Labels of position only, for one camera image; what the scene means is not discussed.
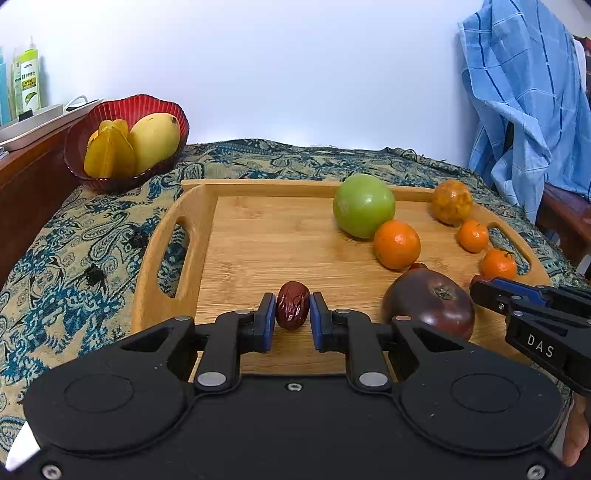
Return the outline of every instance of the blue striped towel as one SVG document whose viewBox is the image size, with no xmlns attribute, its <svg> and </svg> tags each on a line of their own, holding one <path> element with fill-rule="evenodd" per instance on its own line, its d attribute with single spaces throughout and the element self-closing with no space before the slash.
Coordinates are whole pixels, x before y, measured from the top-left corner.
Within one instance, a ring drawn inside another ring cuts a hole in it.
<svg viewBox="0 0 591 480">
<path fill-rule="evenodd" d="M 480 119 L 469 168 L 532 223 L 545 181 L 589 200 L 591 111 L 573 36 L 538 0 L 485 0 L 459 28 Z"/>
</svg>

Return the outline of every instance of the paisley blanket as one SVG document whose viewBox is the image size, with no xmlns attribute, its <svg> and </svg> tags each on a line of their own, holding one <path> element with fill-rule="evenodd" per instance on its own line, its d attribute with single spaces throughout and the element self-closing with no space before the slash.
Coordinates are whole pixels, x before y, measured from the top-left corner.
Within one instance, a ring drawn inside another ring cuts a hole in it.
<svg viewBox="0 0 591 480">
<path fill-rule="evenodd" d="M 448 178 L 460 179 L 478 203 L 526 239 L 554 284 L 586 285 L 522 212 L 467 169 L 400 148 L 299 148 L 266 140 L 188 145 L 174 170 L 137 189 L 96 195 L 77 188 L 12 269 L 0 291 L 0 459 L 5 460 L 24 422 L 21 403 L 35 377 L 129 333 L 145 246 L 181 195 L 180 180 L 343 180 L 355 172 L 406 186 L 434 187 Z M 165 255 L 159 275 L 165 291 L 176 287 L 184 240 L 179 229 Z M 494 243 L 505 241 L 500 232 L 493 233 Z M 527 268 L 521 261 L 519 269 Z"/>
</svg>

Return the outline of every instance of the red fruit bowl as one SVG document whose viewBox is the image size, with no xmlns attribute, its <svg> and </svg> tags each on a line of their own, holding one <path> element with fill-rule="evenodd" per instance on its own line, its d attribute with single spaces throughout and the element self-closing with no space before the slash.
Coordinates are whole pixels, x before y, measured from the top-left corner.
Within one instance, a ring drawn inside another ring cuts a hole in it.
<svg viewBox="0 0 591 480">
<path fill-rule="evenodd" d="M 90 136 L 99 128 L 103 120 L 122 118 L 127 121 L 129 129 L 140 118 L 151 113 L 170 113 L 174 115 L 181 129 L 181 139 L 177 151 L 168 158 L 161 160 L 148 170 L 125 179 L 102 179 L 89 177 L 84 171 L 84 156 Z M 72 125 L 64 148 L 64 160 L 68 169 L 80 180 L 82 185 L 97 193 L 122 193 L 139 187 L 154 175 L 169 172 L 177 162 L 189 137 L 189 122 L 183 109 L 176 103 L 165 102 L 150 95 L 134 95 L 123 100 L 112 100 L 95 106 L 80 122 Z"/>
</svg>

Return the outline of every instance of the blue patterned fabric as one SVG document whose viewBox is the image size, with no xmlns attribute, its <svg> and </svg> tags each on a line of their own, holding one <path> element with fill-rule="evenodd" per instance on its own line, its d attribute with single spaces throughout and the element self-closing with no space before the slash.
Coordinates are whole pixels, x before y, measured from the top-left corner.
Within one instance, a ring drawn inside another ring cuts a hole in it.
<svg viewBox="0 0 591 480">
<path fill-rule="evenodd" d="M 532 223 L 544 181 L 589 200 L 591 112 L 573 36 L 540 0 L 485 0 L 459 28 L 480 117 L 469 168 Z"/>
<path fill-rule="evenodd" d="M 43 371 L 129 333 L 135 283 L 149 237 L 181 194 L 180 180 L 200 178 L 344 180 L 366 172 L 398 185 L 434 187 L 456 178 L 475 200 L 533 247 L 555 284 L 585 285 L 544 236 L 471 171 L 386 148 L 381 151 L 298 148 L 264 140 L 189 145 L 176 168 L 120 195 L 76 189 L 39 232 L 0 291 L 0 458 L 24 422 L 22 398 Z M 495 245 L 507 244 L 493 231 Z M 158 280 L 173 294 L 186 245 L 175 231 Z M 95 265 L 104 277 L 89 278 Z M 520 259 L 519 270 L 528 269 Z"/>
</svg>

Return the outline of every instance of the finger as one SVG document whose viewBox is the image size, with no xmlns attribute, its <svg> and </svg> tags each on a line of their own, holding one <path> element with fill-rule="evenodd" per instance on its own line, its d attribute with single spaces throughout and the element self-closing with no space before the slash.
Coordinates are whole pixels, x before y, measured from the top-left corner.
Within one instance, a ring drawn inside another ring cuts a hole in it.
<svg viewBox="0 0 591 480">
<path fill-rule="evenodd" d="M 579 460 L 581 451 L 569 439 L 564 440 L 562 461 L 566 466 L 573 466 Z"/>
<path fill-rule="evenodd" d="M 582 397 L 578 393 L 574 394 L 574 409 L 577 413 L 585 413 L 585 408 L 587 406 L 587 399 Z"/>
<path fill-rule="evenodd" d="M 587 425 L 584 415 L 571 411 L 566 426 L 565 438 L 573 442 L 579 450 L 585 448 L 589 442 L 589 425 Z"/>
</svg>

